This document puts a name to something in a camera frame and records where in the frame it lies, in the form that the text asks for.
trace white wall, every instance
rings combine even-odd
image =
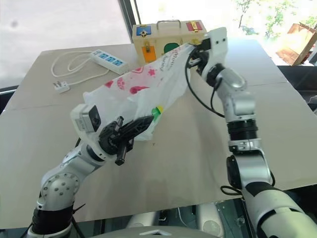
[[[0,0],[0,88],[41,51],[131,43],[117,0]]]

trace plastic bag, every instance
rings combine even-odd
[[[87,104],[96,104],[102,126],[123,116],[126,124],[154,115],[149,128],[135,140],[151,140],[161,113],[185,93],[185,63],[193,46],[182,45],[158,60],[113,79],[92,92],[84,93]]]

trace beige tabletop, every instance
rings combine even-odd
[[[133,45],[88,49],[102,49],[129,62],[131,69],[137,67]],[[57,94],[51,63],[73,50],[83,48],[43,52],[0,116],[0,229],[30,224],[43,174],[76,143],[70,111],[83,102],[83,92],[117,77],[111,72]],[[62,73],[62,65],[65,62],[57,65],[57,72]],[[259,136],[276,187],[316,183],[317,119],[302,97],[256,41],[229,41],[226,66],[243,75],[255,95]],[[90,63],[66,80],[103,70]],[[211,88],[196,73],[192,76],[194,89],[207,103]],[[218,97],[214,106],[222,111]],[[136,142],[123,166],[107,163],[85,180],[75,207],[86,206],[75,218],[97,220],[231,198],[219,190],[228,184],[227,139],[224,119],[204,109],[187,91],[163,114],[152,141]]]

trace white power strip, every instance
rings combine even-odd
[[[91,52],[89,57],[93,62],[108,68],[117,74],[124,74],[129,71],[129,65],[127,62],[102,50]]]

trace toy lock box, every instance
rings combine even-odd
[[[140,65],[150,63],[184,43],[199,44],[206,29],[200,20],[165,20],[134,25],[132,40]]]

